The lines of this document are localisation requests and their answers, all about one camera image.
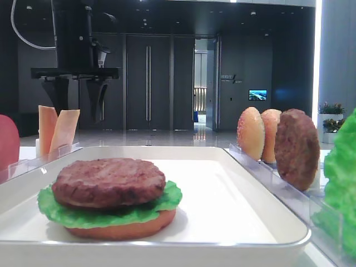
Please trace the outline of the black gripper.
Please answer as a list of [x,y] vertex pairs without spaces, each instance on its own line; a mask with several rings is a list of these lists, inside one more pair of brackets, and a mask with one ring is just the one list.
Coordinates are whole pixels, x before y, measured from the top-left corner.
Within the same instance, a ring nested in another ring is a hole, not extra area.
[[78,109],[78,81],[87,80],[91,118],[95,123],[105,118],[104,99],[108,87],[106,80],[121,78],[121,68],[80,68],[67,70],[54,67],[31,68],[31,78],[44,80],[41,85],[59,115],[62,110]]

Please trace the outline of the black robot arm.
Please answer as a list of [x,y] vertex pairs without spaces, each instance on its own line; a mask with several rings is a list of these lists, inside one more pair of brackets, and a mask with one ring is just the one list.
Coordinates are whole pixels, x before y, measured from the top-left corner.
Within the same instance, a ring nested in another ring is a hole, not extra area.
[[110,50],[93,37],[93,1],[52,1],[56,68],[32,68],[31,77],[41,79],[56,112],[68,109],[70,80],[85,80],[94,122],[104,119],[105,92],[109,79],[120,77],[117,67],[105,67]]

